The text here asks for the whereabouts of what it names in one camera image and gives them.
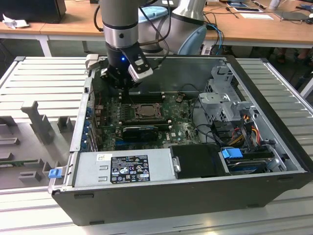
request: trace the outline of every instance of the yellow wire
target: yellow wire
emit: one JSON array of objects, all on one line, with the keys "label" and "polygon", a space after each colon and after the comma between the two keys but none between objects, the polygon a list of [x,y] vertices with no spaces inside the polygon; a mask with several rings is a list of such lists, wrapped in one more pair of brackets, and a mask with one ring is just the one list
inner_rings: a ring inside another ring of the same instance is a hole
[{"label": "yellow wire", "polygon": [[236,144],[238,143],[239,141],[241,141],[243,139],[243,135],[239,136],[237,139],[235,139],[232,143],[230,143],[229,145],[233,145],[233,144]]},{"label": "yellow wire", "polygon": [[256,135],[256,137],[258,138],[258,131],[256,129],[252,129]]}]

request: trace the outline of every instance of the blue latch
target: blue latch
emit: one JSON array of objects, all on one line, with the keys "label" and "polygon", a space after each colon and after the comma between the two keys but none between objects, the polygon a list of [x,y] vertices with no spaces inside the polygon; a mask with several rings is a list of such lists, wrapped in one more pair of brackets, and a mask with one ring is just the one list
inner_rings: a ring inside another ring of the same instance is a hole
[{"label": "blue latch", "polygon": [[62,178],[61,169],[52,169],[49,171],[49,179],[54,179],[54,178]]},{"label": "blue latch", "polygon": [[243,154],[238,148],[226,148],[222,151],[224,158],[242,158]]}]

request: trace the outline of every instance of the phone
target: phone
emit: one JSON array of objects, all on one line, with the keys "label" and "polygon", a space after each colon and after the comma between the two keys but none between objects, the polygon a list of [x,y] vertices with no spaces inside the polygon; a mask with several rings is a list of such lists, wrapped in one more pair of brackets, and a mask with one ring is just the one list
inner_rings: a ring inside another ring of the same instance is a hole
[{"label": "phone", "polygon": [[257,8],[244,8],[244,7],[234,7],[237,11],[251,11],[251,12],[260,12]]}]

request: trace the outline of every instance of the paper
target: paper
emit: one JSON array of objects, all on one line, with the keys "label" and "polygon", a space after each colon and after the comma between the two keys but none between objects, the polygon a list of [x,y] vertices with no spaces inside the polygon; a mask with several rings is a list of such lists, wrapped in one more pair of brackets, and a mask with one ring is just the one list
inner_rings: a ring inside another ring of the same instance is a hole
[{"label": "paper", "polygon": [[273,20],[271,16],[263,14],[240,13],[240,15],[246,19]]},{"label": "paper", "polygon": [[162,3],[165,4],[165,5],[168,4],[168,3],[167,3],[167,0],[162,0]]},{"label": "paper", "polygon": [[2,16],[3,16],[2,23],[4,23],[9,28],[16,29],[16,28],[22,28],[22,27],[28,27],[29,26],[29,24],[27,24],[27,22],[25,20],[14,20],[14,19],[6,17],[4,14]]},{"label": "paper", "polygon": [[112,153],[97,154],[97,161],[111,161],[112,156]]}]

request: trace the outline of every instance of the desk leg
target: desk leg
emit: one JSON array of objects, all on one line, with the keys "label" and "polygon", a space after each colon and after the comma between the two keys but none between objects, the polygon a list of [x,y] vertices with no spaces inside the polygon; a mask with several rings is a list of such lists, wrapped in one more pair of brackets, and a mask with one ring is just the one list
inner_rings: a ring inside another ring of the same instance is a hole
[{"label": "desk leg", "polygon": [[52,57],[50,47],[49,47],[49,39],[47,35],[37,35],[37,40],[40,42],[41,48],[44,52],[45,57]]},{"label": "desk leg", "polygon": [[88,45],[87,45],[87,42],[86,41],[83,41],[83,48],[84,48],[84,52],[85,53],[88,53],[89,50],[88,50]]},{"label": "desk leg", "polygon": [[302,90],[301,95],[303,98],[307,98],[308,95],[313,91],[313,78],[309,81],[309,83]]}]

